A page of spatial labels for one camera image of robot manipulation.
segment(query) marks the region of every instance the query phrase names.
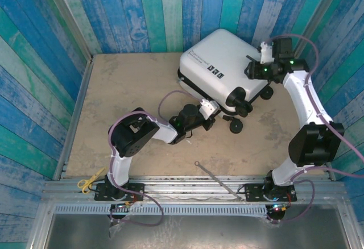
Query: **teal wooden plank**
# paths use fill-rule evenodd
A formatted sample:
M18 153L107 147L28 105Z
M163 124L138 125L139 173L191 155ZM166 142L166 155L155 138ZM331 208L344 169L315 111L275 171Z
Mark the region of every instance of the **teal wooden plank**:
M101 47L92 29L90 21L86 15L86 12L82 6L80 0L65 0L70 11L72 12L73 18L75 19L78 28L80 29L86 44L90 50L90 53L100 54L102 53Z
M80 47L78 46L78 43L73 36L72 32L70 31L66 21L63 19L63 16L61 12L59 11L58 7L56 6L56 3L53 0L47 0L53 14L55 15L56 19L58 20L59 24L62 26L63 31L66 33L67 37L71 41L73 47L75 48L78 56L80 57L82 63L84 66L87 64L87 60L83 52L81 51Z
M33 221L32 218L0 214L0 242L26 243Z
M121 0L129 26L131 40L137 53L150 52L142 0Z
M119 53L134 52L121 0L101 0Z
M1 96L0 125L40 149L51 158L59 159L63 148L62 144Z
M63 49L72 60L73 65L81 74L83 74L86 64L82 62L82 59L77 54L74 46L72 45L70 39L67 37L62 26L58 22L47 0L33 0L33 2L35 6L39 9L44 19L48 22L50 28L62 45Z
M44 182L49 180L43 175L0 155L0 184L41 196Z
M306 1L307 0L284 0L271 35L278 36L290 33Z
M334 14L334 12L336 12L337 10L337 6L342 2L342 0L333 0L330 4L330 6L328 7L328 9L326 10L324 16L322 17L322 19L320 20L320 22L318 23L315 31L312 33L310 39L311 41L313 41L314 43L317 42L318 36L320 36L321 32L323 31L323 29L325 28L325 26L327 25L327 22L329 21L329 19L332 17L332 15ZM303 52L301 53L300 57L305 59L307 57L308 52L312 49L312 47L308 44L306 45L306 47L304 48Z
M69 127L70 113L2 38L0 38L0 65L47 108L65 128Z
M0 137L2 138L0 155L8 157L50 179L53 178L57 167L56 160L50 158L3 126L0 126Z
M360 144L357 149L361 153L364 153L364 143ZM364 168L363 161L353 151L348 151L347 153L336 158L332 161L331 165L333 168L349 173L360 171ZM335 176L337 180L344 177L343 175L337 173L335 173Z
M74 100L2 9L0 20L0 36L72 114L75 108Z
M222 2L220 28L236 34L244 0L224 0Z
M142 0L151 52L166 52L162 0Z
M247 43L253 40L255 28L264 0L244 0L241 8L237 36Z
M295 25L292 28L292 34L302 35L307 24L309 23L313 13L315 12L317 6L320 4L321 0L306 0L304 6L298 15ZM296 46L298 40L293 39L293 47Z
M182 0L162 0L162 2L167 52L182 52Z
M183 50L200 41L202 0L182 0Z
M26 242L3 242L0 243L0 249L26 249Z
M255 28L253 41L251 42L253 46L258 47L261 42L271 36L283 3L284 0L264 0L257 27Z
M223 0L202 0L201 39L220 26Z
M350 42L353 40L351 36L347 38L347 42ZM364 59L362 57L362 53L364 50L364 40L362 40L359 45L354 49L353 52L350 53L350 50L353 48L352 43L349 43L342 46L342 49L348 49L348 51L345 52L345 55L349 55L345 61L338 67L338 69L334 72L331 71L330 68L334 68L336 64L333 64L334 62L340 62L337 59L337 56L333 56L333 59L330 59L328 64L331 64L331 67L328 65L326 70L322 70L322 74L319 74L317 76L317 83L324 83L323 86L318 85L318 96L320 97L320 100L322 103L326 103L333 95L340 89L340 87L346 83L350 77L364 64Z
M39 196L1 184L0 194L0 214L35 218L40 201Z
M345 129L344 137L354 146L357 146L360 143L362 143L364 138L364 117L356 121L351 126L347 127ZM348 151L349 151L348 145L341 142L339 149L337 150L336 157L339 157Z
M0 96L3 96L23 114L32 119L61 144L64 143L67 130L62 124L22 87L0 65Z

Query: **suitcase logo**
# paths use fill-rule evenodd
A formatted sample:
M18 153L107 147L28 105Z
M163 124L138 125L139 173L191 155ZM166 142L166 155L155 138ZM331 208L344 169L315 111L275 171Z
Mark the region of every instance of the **suitcase logo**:
M222 78L224 76L223 73L220 73L218 69L216 69L214 66L210 65L207 67L208 71L211 71L213 74L215 74L218 78Z

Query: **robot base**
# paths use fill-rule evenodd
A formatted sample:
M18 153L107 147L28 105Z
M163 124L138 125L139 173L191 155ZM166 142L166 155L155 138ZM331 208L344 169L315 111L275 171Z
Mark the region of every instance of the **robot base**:
M129 183L127 182L122 186L125 189L144 193L145 184L137 184L137 183ZM96 190L98 193L95 193L94 200L95 201L122 201L122 202L135 202L135 201L143 201L143 196L136 194L128 194L122 190L114 187L110 181L105 178L105 183L97 184Z
M246 184L245 197L247 202L295 202L297 195L295 187L289 186L276 186L268 192L264 191L265 184Z

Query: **metal frame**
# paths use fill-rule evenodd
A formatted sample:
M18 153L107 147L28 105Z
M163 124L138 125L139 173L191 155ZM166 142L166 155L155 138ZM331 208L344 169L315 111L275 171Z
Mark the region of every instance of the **metal frame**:
M82 106L84 105L87 88L89 86L89 81L91 78L93 64L94 61L92 57L91 60L88 61L86 65L84 77L82 79L80 91L78 93L77 101L75 104L75 109L72 114L71 123L69 124L66 140L64 142L63 150L53 175L53 180L59 180L61 178L61 174L64 171L64 166L65 164L67 164L69 156L71 154L71 149L73 146L73 141L75 139L78 121L80 120Z
M92 58L90 50L87 46L87 43L82 35L78 24L73 17L70 8L68 7L66 0L53 0L56 4L57 8L61 12L62 17L64 18L66 24L68 25L69 30L71 31L72 35L75 37L75 40L80 47L82 54L86 57L86 60L89 61Z
M308 39L312 36L314 31L316 30L317 26L321 22L321 19L325 15L327 9L330 7L333 0L321 0L321 2L318 4L318 7L315 10L315 13L313 13L311 20L308 22L308 25L306 26L303 36L307 37ZM302 53L302 51L305 49L307 45L307 42L304 40L299 40L297 42L295 56L299 57Z
M230 189L236 191L241 185L262 182L262 176L217 176ZM364 238L342 182L332 182L328 174L305 176L315 184L314 205L337 208L343 230L350 248L364 248ZM52 228L54 214L107 214L115 201L96 202L93 193L80 193L77 183L80 179L48 181L43 190L42 203L38 208L27 248L44 249L47 236ZM145 192L156 198L169 214L178 215L253 215L262 217L262 209L270 202L251 203L236 201L218 183L208 176L155 176L131 178L130 182L145 183ZM307 204L312 195L310 184L296 185L297 202L293 205ZM158 215L156 205L144 201L142 214Z

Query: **white suitcase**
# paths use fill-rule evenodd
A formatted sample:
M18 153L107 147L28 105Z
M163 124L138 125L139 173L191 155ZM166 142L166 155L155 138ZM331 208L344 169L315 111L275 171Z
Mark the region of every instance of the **white suitcase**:
M239 37L218 29L184 52L178 77L188 93L213 99L228 116L246 117L259 96L269 99L272 88L266 80L249 80L244 71L251 61L260 61L260 53Z

